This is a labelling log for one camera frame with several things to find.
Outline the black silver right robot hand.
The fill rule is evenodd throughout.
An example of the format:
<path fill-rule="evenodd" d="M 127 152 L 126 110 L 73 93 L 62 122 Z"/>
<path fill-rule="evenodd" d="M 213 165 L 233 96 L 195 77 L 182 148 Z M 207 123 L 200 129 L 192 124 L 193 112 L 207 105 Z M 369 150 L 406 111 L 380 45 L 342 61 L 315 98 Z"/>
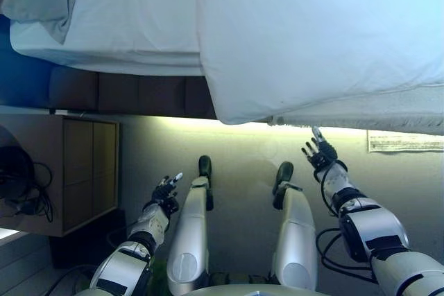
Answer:
<path fill-rule="evenodd" d="M 335 162 L 338 155 L 335 148 L 327 141 L 318 127 L 313 126 L 311 131 L 313 134 L 311 141 L 306 141 L 301 151 L 314 170 L 319 172 Z"/>

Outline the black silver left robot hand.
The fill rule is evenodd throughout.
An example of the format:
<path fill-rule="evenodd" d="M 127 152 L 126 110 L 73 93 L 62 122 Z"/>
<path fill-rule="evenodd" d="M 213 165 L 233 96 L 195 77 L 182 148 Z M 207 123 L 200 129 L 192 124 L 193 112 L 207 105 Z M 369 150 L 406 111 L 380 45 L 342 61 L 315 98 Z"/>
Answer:
<path fill-rule="evenodd" d="M 164 176 L 152 193 L 151 202 L 158 204 L 167 218 L 170 218 L 179 209 L 179 204 L 176 200 L 176 187 L 182 177 L 183 173 L 181 172 L 173 177 Z"/>

